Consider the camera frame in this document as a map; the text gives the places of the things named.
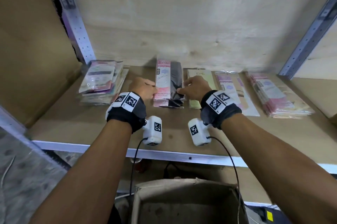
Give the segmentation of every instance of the black cord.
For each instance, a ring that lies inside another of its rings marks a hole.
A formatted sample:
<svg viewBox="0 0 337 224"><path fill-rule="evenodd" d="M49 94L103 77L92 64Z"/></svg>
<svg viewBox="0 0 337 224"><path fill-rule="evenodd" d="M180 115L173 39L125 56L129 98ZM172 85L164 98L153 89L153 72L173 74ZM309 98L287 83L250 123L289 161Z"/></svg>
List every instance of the black cord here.
<svg viewBox="0 0 337 224"><path fill-rule="evenodd" d="M236 167L233 161L232 156L230 155L229 151L227 150L227 148L225 147L225 145L223 145L223 143L216 137L213 136L208 136L207 139L215 139L218 142L220 142L220 144L224 147L224 149L227 151L228 156L230 157L230 160L232 161L233 167L234 167L234 171L235 171L235 175L236 175L236 180L238 182L238 193L239 193L239 206L238 206L238 224L239 224L239 212L240 212L240 203L241 203L241 194L240 194L240 184L239 184L239 176L238 176L238 172L236 171Z"/></svg>
<svg viewBox="0 0 337 224"><path fill-rule="evenodd" d="M139 150L139 147L141 145L142 141L147 140L147 138L142 139L136 149L136 153L134 154L134 158L133 158L133 164L132 164L132 170L131 170L131 179L130 179L130 193L129 193L129 217L131 216L131 193L132 193L132 182L133 182L133 173L134 173L134 163L136 162L136 158L137 158L137 153Z"/></svg>

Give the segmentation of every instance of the wrist strap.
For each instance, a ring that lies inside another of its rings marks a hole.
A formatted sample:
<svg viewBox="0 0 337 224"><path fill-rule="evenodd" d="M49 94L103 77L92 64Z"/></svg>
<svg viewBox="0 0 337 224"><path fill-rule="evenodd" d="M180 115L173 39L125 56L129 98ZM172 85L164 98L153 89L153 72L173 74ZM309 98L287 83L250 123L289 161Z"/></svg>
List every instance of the wrist strap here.
<svg viewBox="0 0 337 224"><path fill-rule="evenodd" d="M209 91L201 101L201 120L215 128L221 129L222 122L237 113L242 113L242 110L225 91Z"/></svg>
<svg viewBox="0 0 337 224"><path fill-rule="evenodd" d="M108 108L105 119L128 122L132 133L142 128L146 122L146 107L142 98L134 92L120 93Z"/></svg>

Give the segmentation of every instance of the white plastic housing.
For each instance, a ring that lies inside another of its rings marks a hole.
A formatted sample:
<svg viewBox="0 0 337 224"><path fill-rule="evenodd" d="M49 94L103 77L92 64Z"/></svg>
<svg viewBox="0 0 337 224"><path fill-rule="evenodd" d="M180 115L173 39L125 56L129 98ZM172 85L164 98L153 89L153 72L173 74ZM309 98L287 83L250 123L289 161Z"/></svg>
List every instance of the white plastic housing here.
<svg viewBox="0 0 337 224"><path fill-rule="evenodd" d="M143 141L145 145L158 145L162 141L162 123L161 118L156 116L150 116L146 120L146 125L143 126Z"/></svg>
<svg viewBox="0 0 337 224"><path fill-rule="evenodd" d="M204 123L198 118L194 118L188 122L188 129L194 145L202 146L212 141L212 139L207 138L210 135L208 127L209 125L204 125Z"/></svg>

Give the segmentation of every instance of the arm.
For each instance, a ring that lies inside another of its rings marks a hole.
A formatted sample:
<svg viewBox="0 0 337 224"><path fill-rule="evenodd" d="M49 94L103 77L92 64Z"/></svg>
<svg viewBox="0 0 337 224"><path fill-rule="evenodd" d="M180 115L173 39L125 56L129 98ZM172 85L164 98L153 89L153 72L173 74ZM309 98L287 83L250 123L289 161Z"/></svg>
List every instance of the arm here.
<svg viewBox="0 0 337 224"><path fill-rule="evenodd" d="M185 81L178 90L201 101L211 88L202 77ZM242 114L221 128L273 202L293 223L337 220L337 181L306 155L255 125Z"/></svg>
<svg viewBox="0 0 337 224"><path fill-rule="evenodd" d="M154 82L136 78L129 90L142 99ZM114 204L132 133L127 122L109 120L89 149L57 184L30 220L35 223L104 223Z"/></svg>

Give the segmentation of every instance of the hand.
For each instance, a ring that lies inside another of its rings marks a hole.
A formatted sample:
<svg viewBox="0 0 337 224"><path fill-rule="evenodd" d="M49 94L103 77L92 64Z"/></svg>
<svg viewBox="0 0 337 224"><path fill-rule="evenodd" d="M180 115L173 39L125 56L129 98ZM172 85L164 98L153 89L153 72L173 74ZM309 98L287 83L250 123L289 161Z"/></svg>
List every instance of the hand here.
<svg viewBox="0 0 337 224"><path fill-rule="evenodd" d="M136 77L129 85L129 91L137 93L145 101L152 99L153 95L158 92L155 85L156 83L151 80Z"/></svg>
<svg viewBox="0 0 337 224"><path fill-rule="evenodd" d="M184 88L178 88L177 93L185 94L191 100L197 100L199 102L201 102L206 93L212 90L202 76L194 76L185 80L184 86Z"/></svg>

